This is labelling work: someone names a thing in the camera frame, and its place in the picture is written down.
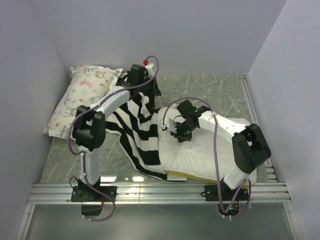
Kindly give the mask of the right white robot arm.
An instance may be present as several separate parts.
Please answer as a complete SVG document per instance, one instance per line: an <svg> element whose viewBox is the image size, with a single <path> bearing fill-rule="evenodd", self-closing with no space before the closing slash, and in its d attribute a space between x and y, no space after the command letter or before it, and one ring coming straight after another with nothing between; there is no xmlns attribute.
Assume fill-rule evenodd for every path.
<svg viewBox="0 0 320 240"><path fill-rule="evenodd" d="M233 199L238 194L238 188L249 180L249 175L272 155L260 126L255 123L245 125L232 121L216 114L207 102L195 107L187 98L183 98L183 102L176 107L183 122L176 122L174 117L168 117L169 109L170 106L163 114L161 128L169 129L170 135L179 143L191 141L195 129L213 133L213 157L217 172L217 138L221 137L231 144L235 166L223 178L217 177L220 194L226 200Z"/></svg>

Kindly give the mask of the floral patterned pillow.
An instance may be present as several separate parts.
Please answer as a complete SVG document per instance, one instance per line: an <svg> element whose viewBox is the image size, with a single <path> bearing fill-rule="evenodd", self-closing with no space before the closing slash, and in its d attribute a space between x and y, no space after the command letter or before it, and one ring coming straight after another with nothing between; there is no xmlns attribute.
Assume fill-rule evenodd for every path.
<svg viewBox="0 0 320 240"><path fill-rule="evenodd" d="M69 127L79 106L96 103L111 91L123 69L96 65L78 65L70 68L69 86L55 108L43 133L50 137L67 139Z"/></svg>

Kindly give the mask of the white pillow yellow edge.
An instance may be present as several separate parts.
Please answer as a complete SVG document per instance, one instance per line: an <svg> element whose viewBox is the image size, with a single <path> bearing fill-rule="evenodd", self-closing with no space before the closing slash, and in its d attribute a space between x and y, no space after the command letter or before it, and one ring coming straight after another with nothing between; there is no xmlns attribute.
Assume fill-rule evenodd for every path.
<svg viewBox="0 0 320 240"><path fill-rule="evenodd" d="M231 121L250 125L244 118L228 118ZM214 160L214 134L204 129L195 129L191 141L179 143L169 130L158 129L159 158L167 174L216 183L235 166L231 144L217 138L218 171Z"/></svg>

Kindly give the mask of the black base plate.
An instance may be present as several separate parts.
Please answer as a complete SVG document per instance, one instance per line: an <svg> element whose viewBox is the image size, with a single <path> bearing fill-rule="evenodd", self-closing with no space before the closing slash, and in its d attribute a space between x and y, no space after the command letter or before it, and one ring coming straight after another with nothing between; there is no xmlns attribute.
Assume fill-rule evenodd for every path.
<svg viewBox="0 0 320 240"><path fill-rule="evenodd" d="M236 190L231 190L227 186L221 186L221 199L223 202L230 202L236 193ZM200 193L201 197L204 197L207 202L219 201L218 196L218 186L214 185L205 185L204 191ZM249 192L246 189L240 189L235 200L237 201L246 201L249 199Z"/></svg>
<svg viewBox="0 0 320 240"><path fill-rule="evenodd" d="M116 186L97 186L96 189L108 197L110 197L113 201L116 199L117 195L117 187ZM102 195L92 190L89 187L79 187L75 186L72 190L71 194L71 202L101 202Z"/></svg>

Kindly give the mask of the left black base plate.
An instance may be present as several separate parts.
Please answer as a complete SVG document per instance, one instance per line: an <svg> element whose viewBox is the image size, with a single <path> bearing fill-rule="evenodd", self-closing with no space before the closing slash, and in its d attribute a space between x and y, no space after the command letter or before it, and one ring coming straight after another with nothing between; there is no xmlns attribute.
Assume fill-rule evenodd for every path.
<svg viewBox="0 0 320 240"><path fill-rule="evenodd" d="M113 201L116 199L117 195L117 187L116 186L97 186L96 189L108 197L110 197ZM101 202L102 195L92 190L89 187L79 187L75 186L72 190L71 194L71 202Z"/></svg>

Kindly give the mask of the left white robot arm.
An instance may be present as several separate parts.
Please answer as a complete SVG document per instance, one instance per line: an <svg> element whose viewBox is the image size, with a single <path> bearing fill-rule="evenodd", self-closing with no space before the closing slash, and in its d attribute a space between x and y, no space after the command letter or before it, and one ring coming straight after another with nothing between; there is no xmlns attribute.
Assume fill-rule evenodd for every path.
<svg viewBox="0 0 320 240"><path fill-rule="evenodd" d="M130 71L117 80L105 97L90 106L81 105L77 108L70 130L71 137L78 146L78 152L72 149L70 152L80 156L80 180L86 184L83 195L89 201L96 201L101 195L100 187L95 184L101 178L98 151L106 138L106 119L138 93L156 89L157 73L155 64L147 60L144 60L142 65L133 64Z"/></svg>

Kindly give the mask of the black white striped pillowcase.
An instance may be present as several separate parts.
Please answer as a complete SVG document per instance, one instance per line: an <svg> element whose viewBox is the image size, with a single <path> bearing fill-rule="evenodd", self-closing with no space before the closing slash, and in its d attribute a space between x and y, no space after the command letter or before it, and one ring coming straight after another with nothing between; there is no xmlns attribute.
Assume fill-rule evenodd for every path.
<svg viewBox="0 0 320 240"><path fill-rule="evenodd" d="M120 146L136 171L167 181L160 161L158 112L155 96L138 92L107 118L105 126L108 133L120 136Z"/></svg>

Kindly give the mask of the aluminium mounting rail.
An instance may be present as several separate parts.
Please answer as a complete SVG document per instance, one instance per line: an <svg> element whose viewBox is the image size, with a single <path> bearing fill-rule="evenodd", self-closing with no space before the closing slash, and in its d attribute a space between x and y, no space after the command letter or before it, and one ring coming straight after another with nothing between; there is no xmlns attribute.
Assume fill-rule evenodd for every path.
<svg viewBox="0 0 320 240"><path fill-rule="evenodd" d="M204 204L200 193L203 183L103 183L116 187L117 205ZM36 205L75 205L72 188L68 184L34 184L27 199L16 239L26 238ZM301 240L302 234L294 214L291 198L284 182L258 182L251 189L251 203L282 203L292 236Z"/></svg>

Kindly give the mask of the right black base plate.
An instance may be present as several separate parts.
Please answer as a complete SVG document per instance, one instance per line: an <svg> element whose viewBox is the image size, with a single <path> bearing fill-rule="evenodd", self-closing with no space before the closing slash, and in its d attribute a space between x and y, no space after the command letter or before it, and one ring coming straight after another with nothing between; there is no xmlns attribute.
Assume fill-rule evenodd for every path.
<svg viewBox="0 0 320 240"><path fill-rule="evenodd" d="M221 199L223 202L230 202L236 193L236 190L231 190L227 186L221 186ZM218 186L214 185L205 185L204 191L200 193L201 197L204 197L207 202L219 201L218 196ZM246 189L240 189L235 200L237 201L246 201L249 199L249 192Z"/></svg>

